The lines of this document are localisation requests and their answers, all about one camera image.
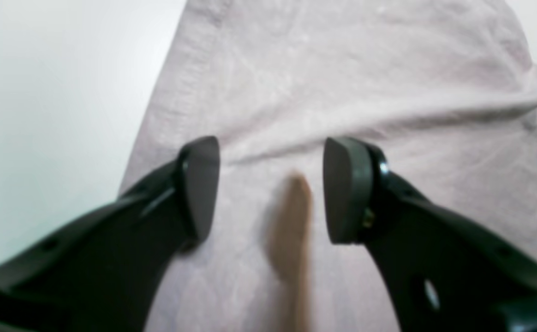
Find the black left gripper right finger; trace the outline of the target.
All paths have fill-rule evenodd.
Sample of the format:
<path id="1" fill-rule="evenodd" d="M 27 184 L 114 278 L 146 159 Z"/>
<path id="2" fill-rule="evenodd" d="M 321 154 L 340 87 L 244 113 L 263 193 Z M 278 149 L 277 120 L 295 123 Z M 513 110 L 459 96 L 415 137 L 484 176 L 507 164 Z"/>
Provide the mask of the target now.
<path id="1" fill-rule="evenodd" d="M 327 138 L 326 225 L 360 244 L 404 332 L 537 332 L 537 262 L 392 172 L 376 145 Z"/>

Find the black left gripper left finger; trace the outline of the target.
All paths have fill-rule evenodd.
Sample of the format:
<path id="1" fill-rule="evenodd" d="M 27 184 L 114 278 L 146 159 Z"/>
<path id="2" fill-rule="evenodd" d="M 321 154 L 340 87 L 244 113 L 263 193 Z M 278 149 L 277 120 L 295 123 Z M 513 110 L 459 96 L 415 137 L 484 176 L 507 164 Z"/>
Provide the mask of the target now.
<path id="1" fill-rule="evenodd" d="M 214 136 L 0 264 L 0 332 L 142 332 L 172 258 L 209 236 Z"/>

